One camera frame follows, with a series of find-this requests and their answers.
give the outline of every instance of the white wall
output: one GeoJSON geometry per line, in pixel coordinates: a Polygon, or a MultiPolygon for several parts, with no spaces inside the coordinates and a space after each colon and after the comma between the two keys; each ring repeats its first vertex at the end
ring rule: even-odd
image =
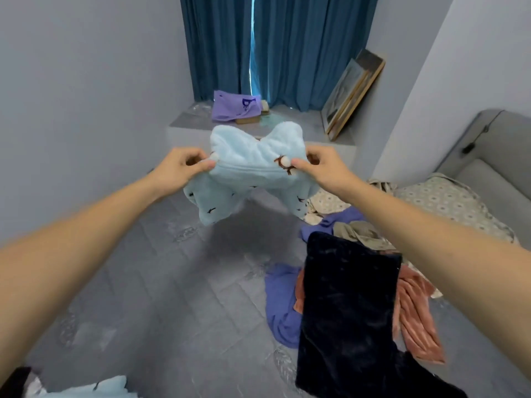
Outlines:
{"type": "Polygon", "coordinates": [[[378,0],[367,48],[386,66],[347,129],[362,178],[373,172],[452,1],[378,0]]]}
{"type": "Polygon", "coordinates": [[[0,0],[0,240],[141,176],[193,101],[179,0],[0,0]]]}
{"type": "Polygon", "coordinates": [[[423,180],[475,114],[531,115],[531,0],[454,0],[374,175],[423,180]]]}

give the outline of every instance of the framed picture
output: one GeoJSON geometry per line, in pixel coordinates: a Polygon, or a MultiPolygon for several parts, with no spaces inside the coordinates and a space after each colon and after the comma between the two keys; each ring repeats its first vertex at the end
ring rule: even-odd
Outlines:
{"type": "Polygon", "coordinates": [[[348,100],[347,106],[342,110],[327,131],[328,139],[331,141],[335,141],[356,107],[358,107],[363,97],[374,83],[375,79],[382,72],[383,66],[386,64],[382,58],[371,53],[367,49],[360,51],[355,61],[363,70],[365,70],[366,75],[363,77],[361,85],[355,89],[352,97],[348,100]]]}
{"type": "Polygon", "coordinates": [[[321,110],[321,119],[323,120],[325,133],[330,132],[330,129],[345,110],[356,89],[366,76],[367,71],[356,60],[350,59],[345,71],[343,71],[334,90],[321,110]]]}

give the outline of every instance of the forearm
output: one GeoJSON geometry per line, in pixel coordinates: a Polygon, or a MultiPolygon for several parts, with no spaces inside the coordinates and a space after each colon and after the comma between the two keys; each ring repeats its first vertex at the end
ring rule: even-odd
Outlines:
{"type": "Polygon", "coordinates": [[[531,253],[428,214],[355,176],[348,184],[341,197],[531,376],[531,253]]]}
{"type": "Polygon", "coordinates": [[[144,178],[0,250],[0,384],[157,197],[144,178]]]}

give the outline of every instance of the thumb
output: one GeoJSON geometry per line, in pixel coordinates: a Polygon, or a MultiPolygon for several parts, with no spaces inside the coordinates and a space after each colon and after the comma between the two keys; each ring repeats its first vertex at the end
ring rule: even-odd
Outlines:
{"type": "Polygon", "coordinates": [[[304,159],[293,158],[291,160],[291,165],[295,166],[297,169],[302,170],[303,172],[306,172],[312,176],[315,174],[316,165],[313,165],[304,159]]]}
{"type": "Polygon", "coordinates": [[[196,174],[199,174],[202,172],[208,172],[212,170],[214,167],[216,167],[215,161],[211,159],[205,159],[201,162],[197,162],[196,164],[189,166],[189,173],[192,176],[195,176],[196,174]]]}

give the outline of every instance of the brown embroidery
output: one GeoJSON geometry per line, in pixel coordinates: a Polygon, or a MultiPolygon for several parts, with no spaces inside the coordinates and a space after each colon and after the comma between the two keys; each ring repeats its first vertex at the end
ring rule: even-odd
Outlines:
{"type": "Polygon", "coordinates": [[[282,162],[280,161],[283,157],[284,157],[284,155],[281,155],[281,156],[279,156],[278,158],[276,158],[273,162],[278,163],[278,166],[282,167],[284,170],[287,170],[288,175],[290,176],[290,175],[291,175],[291,169],[294,169],[295,166],[285,167],[285,166],[282,164],[282,162]]]}

